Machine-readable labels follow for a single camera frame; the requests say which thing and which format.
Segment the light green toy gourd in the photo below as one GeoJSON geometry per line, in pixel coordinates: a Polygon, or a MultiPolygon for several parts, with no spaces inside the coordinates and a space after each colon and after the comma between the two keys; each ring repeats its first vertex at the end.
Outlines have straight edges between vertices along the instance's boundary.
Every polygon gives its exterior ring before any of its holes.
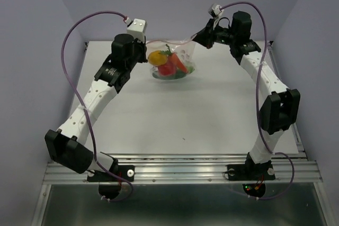
{"type": "Polygon", "coordinates": [[[187,65],[184,65],[186,68],[186,74],[189,75],[195,71],[195,64],[188,63],[187,65]]]}

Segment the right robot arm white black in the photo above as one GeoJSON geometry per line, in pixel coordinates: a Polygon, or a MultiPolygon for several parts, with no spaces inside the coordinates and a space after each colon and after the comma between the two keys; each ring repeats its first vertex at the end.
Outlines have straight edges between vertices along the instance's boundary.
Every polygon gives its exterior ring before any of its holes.
{"type": "Polygon", "coordinates": [[[212,48],[214,43],[230,47],[237,63],[249,74],[256,85],[258,137],[243,164],[228,165],[227,179],[230,181],[257,180],[261,177],[274,180],[271,158],[281,136],[296,121],[300,93],[290,89],[264,61],[265,48],[251,39],[251,16],[242,11],[233,14],[227,28],[219,25],[220,11],[210,11],[211,19],[194,37],[194,42],[212,48]]]}

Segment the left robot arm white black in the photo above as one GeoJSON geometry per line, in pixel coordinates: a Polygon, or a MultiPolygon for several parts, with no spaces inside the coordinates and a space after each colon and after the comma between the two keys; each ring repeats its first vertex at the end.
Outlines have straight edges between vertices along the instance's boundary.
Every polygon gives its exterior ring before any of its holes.
{"type": "Polygon", "coordinates": [[[105,180],[117,177],[117,166],[105,162],[100,167],[95,161],[95,152],[85,144],[93,125],[130,79],[135,65],[146,61],[145,43],[126,33],[115,36],[111,53],[95,74],[79,106],[56,131],[49,130],[44,137],[54,162],[79,174],[92,170],[99,171],[105,180]]]}

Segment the yellow toy potato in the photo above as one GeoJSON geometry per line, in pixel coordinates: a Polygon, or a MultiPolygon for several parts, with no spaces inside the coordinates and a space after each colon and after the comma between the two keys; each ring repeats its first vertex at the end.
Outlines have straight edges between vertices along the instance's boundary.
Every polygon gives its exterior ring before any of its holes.
{"type": "Polygon", "coordinates": [[[161,66],[167,63],[167,54],[160,50],[153,51],[148,55],[148,62],[153,66],[161,66]]]}

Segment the red toy bell pepper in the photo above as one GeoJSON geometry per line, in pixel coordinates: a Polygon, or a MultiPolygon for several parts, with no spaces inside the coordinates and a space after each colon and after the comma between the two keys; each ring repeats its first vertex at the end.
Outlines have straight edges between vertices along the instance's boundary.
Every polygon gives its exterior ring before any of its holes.
{"type": "Polygon", "coordinates": [[[158,66],[157,69],[161,76],[174,75],[177,70],[176,66],[171,61],[167,61],[165,64],[158,66]]]}

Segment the dark green toy cucumber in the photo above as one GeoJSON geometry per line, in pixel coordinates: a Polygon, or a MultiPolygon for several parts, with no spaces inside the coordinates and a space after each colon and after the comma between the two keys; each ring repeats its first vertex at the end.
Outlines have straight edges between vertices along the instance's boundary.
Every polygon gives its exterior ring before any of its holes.
{"type": "Polygon", "coordinates": [[[155,76],[155,78],[159,79],[159,80],[177,80],[177,79],[184,78],[185,76],[186,76],[186,74],[175,73],[175,74],[169,75],[169,76],[158,75],[158,76],[155,76]]]}

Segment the clear zip top bag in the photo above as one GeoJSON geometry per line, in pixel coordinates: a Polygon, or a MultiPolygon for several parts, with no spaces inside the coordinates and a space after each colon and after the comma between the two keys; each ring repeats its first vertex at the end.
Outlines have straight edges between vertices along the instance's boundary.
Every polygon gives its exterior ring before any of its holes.
{"type": "Polygon", "coordinates": [[[195,71],[194,37],[183,41],[155,39],[146,42],[150,73],[159,80],[177,80],[195,71]]]}

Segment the orange toy carrot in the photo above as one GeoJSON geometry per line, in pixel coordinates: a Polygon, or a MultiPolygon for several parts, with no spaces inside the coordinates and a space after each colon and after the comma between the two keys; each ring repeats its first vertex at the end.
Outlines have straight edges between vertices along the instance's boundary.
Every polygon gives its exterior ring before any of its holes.
{"type": "Polygon", "coordinates": [[[169,61],[171,61],[177,69],[184,72],[186,74],[186,68],[184,66],[184,63],[179,59],[176,53],[172,52],[169,45],[166,44],[166,50],[162,51],[163,53],[167,54],[167,58],[169,61]]]}

